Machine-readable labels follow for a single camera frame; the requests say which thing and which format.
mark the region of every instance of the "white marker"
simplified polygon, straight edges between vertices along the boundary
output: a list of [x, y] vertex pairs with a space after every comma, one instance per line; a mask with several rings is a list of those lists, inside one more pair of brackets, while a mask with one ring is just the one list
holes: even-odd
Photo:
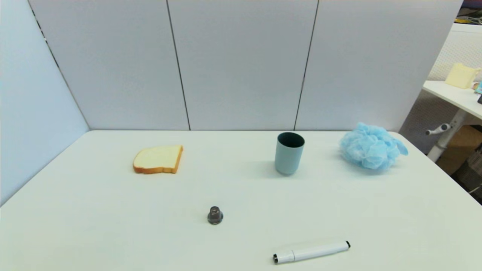
[[330, 255], [338, 252], [348, 250], [351, 247], [348, 241], [339, 242], [335, 244], [319, 245], [310, 248], [289, 250], [273, 255], [274, 263], [285, 263], [292, 261], [301, 261], [325, 255]]

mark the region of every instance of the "white desk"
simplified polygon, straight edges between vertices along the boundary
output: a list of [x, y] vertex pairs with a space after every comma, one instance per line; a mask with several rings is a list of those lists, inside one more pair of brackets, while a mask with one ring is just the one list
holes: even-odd
[[450, 139], [452, 139], [455, 133], [464, 124], [467, 113], [482, 119], [482, 105], [477, 102], [479, 97], [474, 93], [473, 89], [457, 88], [448, 85], [443, 81], [425, 81], [422, 89], [459, 108], [458, 112], [450, 122], [452, 129], [444, 132], [435, 146], [428, 153], [428, 157], [435, 162], [447, 148]]
[[[480, 270], [482, 207], [400, 135], [409, 156], [378, 174], [340, 157], [344, 132], [299, 132], [285, 177], [278, 133], [89, 132], [1, 208], [0, 270]], [[184, 145], [177, 174], [134, 173], [136, 153], [162, 144]], [[272, 262], [325, 238], [351, 249]]]

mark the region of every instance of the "light blue cup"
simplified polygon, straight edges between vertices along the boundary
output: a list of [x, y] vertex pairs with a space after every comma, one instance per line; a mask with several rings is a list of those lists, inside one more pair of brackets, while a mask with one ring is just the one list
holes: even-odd
[[300, 164], [304, 145], [305, 140], [302, 136], [291, 132], [281, 133], [276, 144], [276, 170], [286, 175], [295, 173]]

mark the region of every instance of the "white wall panel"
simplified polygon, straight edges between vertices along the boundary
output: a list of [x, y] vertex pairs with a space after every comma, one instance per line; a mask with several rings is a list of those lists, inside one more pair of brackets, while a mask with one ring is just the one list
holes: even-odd
[[162, 0], [31, 0], [93, 129], [188, 129]]
[[0, 205], [88, 131], [28, 1], [1, 4]]
[[191, 129], [293, 129], [316, 6], [169, 1]]
[[320, 1], [296, 129], [398, 131], [461, 2]]
[[[427, 80], [445, 81], [454, 63], [482, 67], [482, 26], [453, 24]], [[482, 80], [482, 73], [475, 78]]]

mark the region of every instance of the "blue bath sponge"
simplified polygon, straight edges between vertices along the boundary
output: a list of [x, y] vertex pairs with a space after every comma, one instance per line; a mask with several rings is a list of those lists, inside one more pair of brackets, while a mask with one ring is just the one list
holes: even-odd
[[400, 155], [408, 155], [405, 145], [384, 128], [358, 123], [340, 141], [343, 157], [360, 167], [388, 169]]

